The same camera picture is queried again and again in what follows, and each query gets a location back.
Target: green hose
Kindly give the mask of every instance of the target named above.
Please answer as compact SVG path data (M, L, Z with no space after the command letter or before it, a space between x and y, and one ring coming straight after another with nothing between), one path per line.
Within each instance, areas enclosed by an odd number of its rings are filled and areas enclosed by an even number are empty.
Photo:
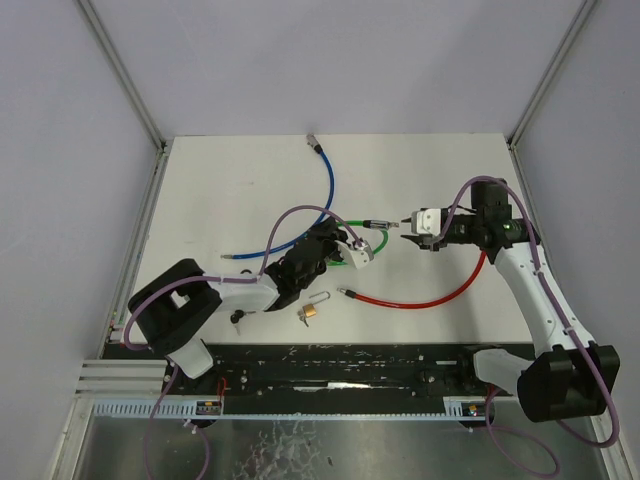
M347 225L351 225L352 227L362 227L362 223L363 223L363 220L348 220L347 221ZM380 233L382 233L382 242L380 242L380 245L378 245L376 247L376 249L373 251L374 255L377 255L380 250L382 250L384 247L386 247L387 246L387 242L389 241L389 233L386 230L380 230ZM328 265L330 267L339 267L341 265L346 265L346 263L345 262L329 262Z

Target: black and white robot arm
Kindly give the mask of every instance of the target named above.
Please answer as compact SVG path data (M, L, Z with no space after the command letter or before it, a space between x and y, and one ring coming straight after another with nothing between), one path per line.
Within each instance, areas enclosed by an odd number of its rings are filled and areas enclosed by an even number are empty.
M532 230L541 260L536 269L528 230L523 219L512 218L504 186L496 182L474 183L471 203L468 214L454 214L449 208L413 212L413 235L403 237L431 251L451 243L476 245L511 289L529 327L536 358L531 362L504 349L482 349L473 355L475 376L517 395L525 414L534 422L603 413L604 397L568 330L575 332L587 350L609 392L620 366L615 349L599 346L580 323L549 270L544 249ZM441 229L448 215L453 219L443 235ZM540 273L570 327L565 327L559 318L538 278Z
M236 323L248 313L281 310L326 272L327 262L344 261L355 268L368 265L373 260L371 247L362 239L359 242L349 244L347 233L330 217L307 230L263 275L205 277L195 260L184 259L137 292L128 308L134 313L152 295L167 290L140 311L136 322L154 353L170 358L188 377L197 378L213 366L197 332L214 313L230 312ZM201 281L189 281L194 278ZM172 284L176 287L167 289Z

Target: blue hose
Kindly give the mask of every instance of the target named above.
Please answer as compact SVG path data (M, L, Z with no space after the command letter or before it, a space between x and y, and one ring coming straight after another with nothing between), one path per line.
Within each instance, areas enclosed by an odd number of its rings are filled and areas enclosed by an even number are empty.
M329 210L331 208L331 203L333 202L333 190L335 188L335 179L333 178L333 169L331 168L331 163L329 162L329 159L327 158L327 155L324 153L324 151L320 151L320 156L322 157L322 160L324 160L324 164L327 166L327 171L329 172L329 198L327 199L327 204L324 206L324 208L326 208L327 210ZM318 223L320 223L323 219L324 219L324 213L321 213L317 220L313 223L314 225L317 225ZM277 253L277 252L281 252L282 250L286 250L289 247L293 247L295 245L295 243L300 240L301 238L304 238L305 234L303 233L302 235L300 235L297 238L294 238L293 240L284 243L278 247L273 247L269 253ZM264 257L264 254L266 252L262 251L262 252L254 252L254 253L241 253L241 254L237 254L237 255L231 255L231 259L232 260L245 260L247 258L260 258L260 257Z

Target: white table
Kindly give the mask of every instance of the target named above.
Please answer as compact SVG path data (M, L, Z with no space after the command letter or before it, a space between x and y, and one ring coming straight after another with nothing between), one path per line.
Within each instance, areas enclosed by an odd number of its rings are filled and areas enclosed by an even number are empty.
M505 178L520 193L500 134L322 135L318 136L336 176L332 210L345 220L399 221L420 207L450 205L470 177ZM182 258L194 258L208 274L257 271L260 259L223 260L221 254L263 250L275 220L298 204L323 206L328 175L303 136L178 137L144 250L136 287L149 283ZM463 205L469 205L469 195ZM306 230L317 212L290 216L277 244ZM240 322L214 314L199 335L206 343L455 343L529 342L522 314L506 283L485 264L460 297L428 310L399 311L364 304L336 292L350 287L384 299L426 301L461 285L478 260L473 246L420 251L401 239L408 226L360 271L330 268L302 292L300 301ZM380 234L358 229L378 244ZM330 291L307 328L297 310L309 295ZM134 343L144 343L137 326Z

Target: white wall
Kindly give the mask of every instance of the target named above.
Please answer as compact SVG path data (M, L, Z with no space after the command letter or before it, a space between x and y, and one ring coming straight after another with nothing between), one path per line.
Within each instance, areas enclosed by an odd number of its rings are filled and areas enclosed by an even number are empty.
M95 0L166 137L509 133L580 0Z
M0 465L41 479L154 150L71 0L0 14Z
M574 310L622 367L614 389L640 462L640 3L601 2L519 149Z

